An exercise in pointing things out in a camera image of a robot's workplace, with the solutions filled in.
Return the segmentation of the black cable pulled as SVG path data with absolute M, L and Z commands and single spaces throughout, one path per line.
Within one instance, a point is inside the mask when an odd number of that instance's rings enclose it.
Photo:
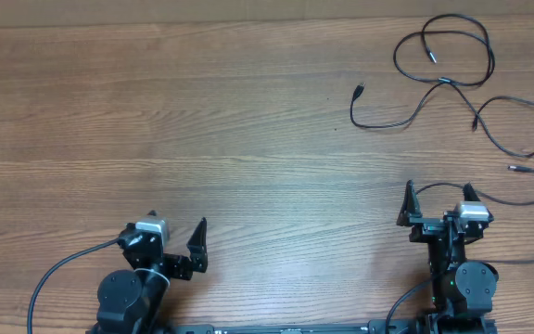
M 464 14 L 441 14 L 402 37 L 392 62 L 403 76 L 426 84 L 484 84 L 496 67 L 487 28 Z

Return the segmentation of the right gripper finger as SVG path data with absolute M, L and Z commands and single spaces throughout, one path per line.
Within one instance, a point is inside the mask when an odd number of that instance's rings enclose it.
M 409 180 L 405 186 L 403 203 L 397 218 L 398 226 L 414 226 L 422 223 L 423 214 L 413 187 L 413 181 Z
M 464 194 L 464 201 L 480 201 L 480 202 L 482 202 L 481 199 L 479 198 L 478 194 L 474 190 L 473 186 L 470 183 L 467 183 L 467 184 L 464 185 L 463 194 Z M 491 214 L 491 212 L 489 211 L 489 220 L 488 221 L 483 221 L 483 222 L 491 223 L 493 220 L 494 220 L 494 217 Z

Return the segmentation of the black cable staying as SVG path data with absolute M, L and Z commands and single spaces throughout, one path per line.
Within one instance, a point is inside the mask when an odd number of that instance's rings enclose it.
M 534 173 L 534 168 L 530 168 L 527 166 L 522 165 L 509 165 L 507 167 L 507 170 L 515 172 L 515 173 Z M 449 182 L 437 182 L 433 184 L 429 184 L 426 186 L 423 186 L 417 190 L 415 190 L 415 194 L 419 195 L 420 193 L 438 186 L 450 186 L 459 188 L 461 190 L 464 189 L 464 185 L 459 185 L 455 183 L 449 183 Z M 505 199 L 498 199 L 496 197 L 493 197 L 487 193 L 484 193 L 480 190 L 475 190 L 476 194 L 484 199 L 488 199 L 492 202 L 499 203 L 501 205 L 507 205 L 507 206 L 514 206 L 514 207 L 525 207 L 525 206 L 534 206 L 534 200 L 529 201 L 510 201 Z M 496 260 L 496 259 L 490 259 L 490 260 L 479 260 L 475 259 L 474 261 L 480 261 L 484 263 L 499 263 L 499 264 L 506 264 L 506 265 L 529 265 L 534 264 L 534 259 L 516 259 L 516 260 Z

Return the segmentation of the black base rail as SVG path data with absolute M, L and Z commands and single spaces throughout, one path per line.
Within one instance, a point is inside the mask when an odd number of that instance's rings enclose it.
M 391 320 L 388 333 L 391 334 L 416 334 L 416 333 L 499 333 L 495 322 L 488 320 L 485 328 L 481 324 L 465 325 L 459 328 L 457 325 L 449 325 L 448 319 L 444 323 L 438 322 L 437 331 L 426 331 L 415 320 L 400 319 Z M 154 333 L 154 334 L 383 334 L 387 333 L 385 320 L 370 320 L 363 324 L 326 324 L 308 326 L 243 326 L 243 327 L 214 327 L 212 325 L 189 325 L 156 327 L 151 330 L 135 332 L 128 330 L 126 333 Z

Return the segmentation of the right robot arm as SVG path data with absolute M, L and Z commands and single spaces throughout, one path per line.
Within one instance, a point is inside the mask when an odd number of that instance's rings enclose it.
M 495 333 L 485 320 L 492 311 L 492 298 L 499 275 L 488 263 L 468 260 L 465 246 L 483 238 L 493 215 L 471 185 L 463 188 L 464 200 L 440 218 L 425 218 L 414 189 L 408 181 L 398 226 L 409 227 L 409 240 L 428 249 L 430 278 L 406 292 L 393 304 L 385 324 L 390 332 L 391 317 L 401 302 L 417 291 L 432 288 L 434 307 L 418 314 L 409 333 Z

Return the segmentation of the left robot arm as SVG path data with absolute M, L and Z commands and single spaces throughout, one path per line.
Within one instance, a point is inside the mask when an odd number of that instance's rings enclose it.
M 117 244 L 131 266 L 110 273 L 99 284 L 96 323 L 100 334 L 152 333 L 159 307 L 173 279 L 190 280 L 208 268 L 207 220 L 198 223 L 186 247 L 188 256 L 169 254 L 168 223 L 154 211 L 120 232 Z

